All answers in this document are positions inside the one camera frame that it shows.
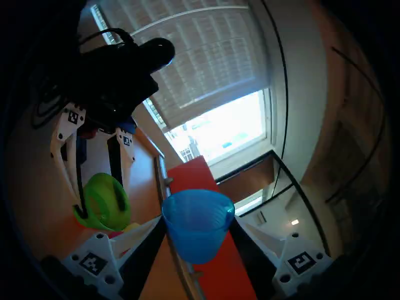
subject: screw hole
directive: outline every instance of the screw hole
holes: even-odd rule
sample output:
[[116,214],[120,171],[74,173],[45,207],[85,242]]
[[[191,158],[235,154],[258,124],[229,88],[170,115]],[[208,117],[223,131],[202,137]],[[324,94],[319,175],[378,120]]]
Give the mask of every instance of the screw hole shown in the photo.
[[106,284],[112,285],[114,282],[116,282],[116,279],[114,278],[114,276],[106,275],[104,281]]
[[289,274],[282,275],[279,279],[281,283],[288,283],[291,280],[291,276]]

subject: wall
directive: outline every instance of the wall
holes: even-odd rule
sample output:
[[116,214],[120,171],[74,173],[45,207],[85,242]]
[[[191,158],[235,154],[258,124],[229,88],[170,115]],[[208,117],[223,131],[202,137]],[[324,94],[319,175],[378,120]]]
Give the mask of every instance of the wall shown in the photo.
[[292,199],[286,205],[285,211],[289,220],[298,220],[298,224],[293,225],[293,230],[323,250],[324,245],[314,220],[297,192],[293,194]]
[[[272,90],[277,106],[276,152],[282,153],[280,119],[285,119],[286,93],[282,59],[269,17],[258,0],[251,0],[260,20],[271,56]],[[319,139],[327,104],[327,62],[317,23],[305,0],[266,1],[279,31],[287,68],[288,119],[283,161],[300,181],[310,163]]]
[[[82,38],[85,38],[99,31],[99,28],[97,27],[92,17],[89,7],[90,6],[88,4],[83,9],[80,17],[78,33],[81,35]],[[106,45],[106,42],[100,35],[84,44],[81,47],[81,51],[86,52],[104,45]],[[118,66],[115,66],[115,72],[118,72]],[[140,126],[143,132],[156,144],[156,146],[165,155],[165,165],[168,170],[182,164],[182,160],[178,156],[177,152],[171,146],[170,142],[168,142],[168,140],[166,139],[160,128],[157,126],[157,124],[154,122],[152,116],[143,104],[140,104],[134,110],[132,115],[138,126]]]
[[[257,216],[260,211],[262,211],[266,219],[266,223],[262,225],[259,225],[260,222]],[[286,237],[293,232],[290,216],[285,210],[285,204],[280,201],[279,197],[260,209],[241,217],[241,219],[255,227],[266,229],[277,236]]]

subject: glass panel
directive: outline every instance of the glass panel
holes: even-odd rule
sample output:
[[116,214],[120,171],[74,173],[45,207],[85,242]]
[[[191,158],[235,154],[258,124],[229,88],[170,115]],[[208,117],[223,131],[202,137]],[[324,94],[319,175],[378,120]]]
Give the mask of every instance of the glass panel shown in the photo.
[[262,93],[254,92],[210,110],[170,131],[167,136],[177,152],[190,148],[212,164],[223,155],[265,138]]

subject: window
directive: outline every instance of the window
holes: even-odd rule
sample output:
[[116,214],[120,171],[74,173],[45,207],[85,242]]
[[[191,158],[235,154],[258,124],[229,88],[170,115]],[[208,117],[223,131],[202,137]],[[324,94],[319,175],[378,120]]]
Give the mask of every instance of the window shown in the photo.
[[151,75],[159,91],[143,103],[182,160],[203,156],[216,176],[271,144],[266,43],[244,0],[181,2],[102,1],[91,12],[99,29],[123,28],[139,45],[174,44],[173,63]]
[[258,91],[203,113],[165,136],[185,161],[202,155],[211,166],[267,138],[265,116],[265,93]]
[[180,155],[182,155],[185,162],[188,162],[188,161],[194,159],[193,153],[190,148],[186,148],[185,150],[181,151]]

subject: black cable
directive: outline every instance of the black cable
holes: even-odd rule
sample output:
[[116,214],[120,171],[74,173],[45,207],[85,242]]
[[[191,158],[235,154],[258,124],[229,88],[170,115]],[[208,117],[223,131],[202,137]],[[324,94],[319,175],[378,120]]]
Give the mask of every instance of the black cable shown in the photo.
[[[344,54],[340,50],[336,49],[335,47],[331,47],[331,49],[336,54],[338,54],[340,57],[342,57],[345,61],[347,61],[349,64],[351,64],[353,67],[355,67],[355,69],[357,71],[360,72],[360,74],[366,79],[366,81],[369,83],[371,88],[378,95],[378,98],[379,98],[380,102],[383,105],[384,104],[384,99],[383,99],[381,93],[379,92],[379,90],[377,89],[377,87],[374,85],[374,82],[368,77],[368,75],[362,69],[360,69],[360,67],[354,61],[352,61],[346,54]],[[360,176],[360,174],[364,171],[364,169],[370,163],[372,157],[374,156],[375,152],[378,149],[378,146],[379,146],[379,144],[380,144],[380,142],[382,140],[383,132],[385,130],[385,124],[386,124],[386,113],[385,113],[385,109],[383,109],[383,116],[382,116],[382,121],[381,121],[380,128],[379,128],[379,133],[378,133],[378,135],[376,137],[376,141],[375,141],[375,143],[374,143],[374,145],[372,147],[371,152],[369,153],[369,155],[367,156],[367,158],[365,159],[365,161],[361,165],[361,167],[350,178],[350,180],[348,182],[346,182],[346,184],[344,184],[341,187],[339,187],[336,192],[334,192],[328,199],[325,200],[325,203],[331,202],[336,196],[338,196],[341,192],[343,192],[345,189],[347,189]]]
[[[278,27],[277,24],[275,23],[275,19],[272,16],[272,13],[270,12],[270,9],[268,8],[267,4],[265,3],[265,0],[262,1],[262,5],[264,6],[266,13],[269,16],[269,19],[271,20],[272,23],[272,28],[273,31],[275,32],[276,39],[278,41],[279,45],[279,51],[280,51],[280,56],[282,58],[282,66],[283,66],[283,75],[284,75],[284,88],[285,88],[285,94],[286,94],[286,120],[285,120],[285,125],[284,125],[284,136],[283,136],[283,146],[282,146],[282,153],[280,155],[280,159],[284,159],[284,153],[285,153],[285,146],[286,146],[286,136],[288,133],[288,118],[289,118],[289,88],[288,88],[288,71],[286,68],[286,60],[285,60],[285,53],[284,53],[284,47],[282,45],[281,41],[281,36],[279,35]],[[275,180],[275,185],[272,190],[272,197],[274,196],[275,193],[275,188],[277,187],[278,183],[278,178],[281,173],[281,167],[279,167],[277,175],[276,175],[276,180]]]
[[[85,44],[86,42],[92,40],[93,38],[95,38],[99,35],[102,35],[104,33],[107,33],[107,32],[114,32],[114,33],[118,34],[125,43],[132,41],[132,44],[134,45],[131,35],[121,28],[108,28],[108,29],[105,29],[102,31],[95,32],[95,33],[87,36],[83,40],[81,40],[78,45],[81,46],[81,45]],[[38,95],[39,101],[33,108],[32,114],[30,117],[30,125],[35,130],[37,130],[37,129],[45,126],[47,123],[49,123],[50,120],[52,118],[54,118],[55,116],[57,116],[59,114],[59,112],[69,102],[67,97],[60,92],[59,87],[56,84],[51,83],[49,78],[45,78],[44,80],[45,80],[45,82],[44,82],[43,86],[41,87],[41,89],[39,91],[39,95]],[[54,104],[50,105],[50,107],[47,107],[44,111],[40,110],[42,104],[49,104],[51,101],[53,101],[57,97],[58,97],[58,100]],[[36,123],[35,119],[37,117],[43,118],[43,119],[39,123]]]

